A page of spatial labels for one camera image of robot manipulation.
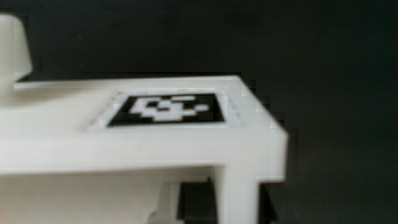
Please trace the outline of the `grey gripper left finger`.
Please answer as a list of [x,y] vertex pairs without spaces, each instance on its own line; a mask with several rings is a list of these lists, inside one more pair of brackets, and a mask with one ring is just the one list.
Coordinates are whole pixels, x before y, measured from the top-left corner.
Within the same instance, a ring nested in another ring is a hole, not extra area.
[[182,183],[176,218],[184,224],[219,224],[212,181]]

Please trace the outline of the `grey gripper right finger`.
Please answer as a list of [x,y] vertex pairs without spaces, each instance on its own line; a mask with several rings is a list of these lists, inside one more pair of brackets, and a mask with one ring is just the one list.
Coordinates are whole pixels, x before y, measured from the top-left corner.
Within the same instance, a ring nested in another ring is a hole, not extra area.
[[267,185],[260,185],[258,224],[272,224],[278,221],[278,213]]

